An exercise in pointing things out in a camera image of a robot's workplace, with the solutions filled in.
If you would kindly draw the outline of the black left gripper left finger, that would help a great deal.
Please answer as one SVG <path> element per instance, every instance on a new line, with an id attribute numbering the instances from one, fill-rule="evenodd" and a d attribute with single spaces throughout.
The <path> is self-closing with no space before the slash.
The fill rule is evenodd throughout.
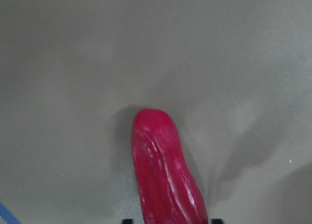
<path id="1" fill-rule="evenodd" d="M 124 219 L 122 220 L 122 224 L 133 224 L 133 219 Z"/>

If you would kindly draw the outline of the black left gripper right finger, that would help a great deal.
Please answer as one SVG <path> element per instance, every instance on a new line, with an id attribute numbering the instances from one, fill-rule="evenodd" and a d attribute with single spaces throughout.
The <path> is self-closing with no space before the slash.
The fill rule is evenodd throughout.
<path id="1" fill-rule="evenodd" d="M 222 224 L 222 219 L 211 219 L 211 224 Z"/>

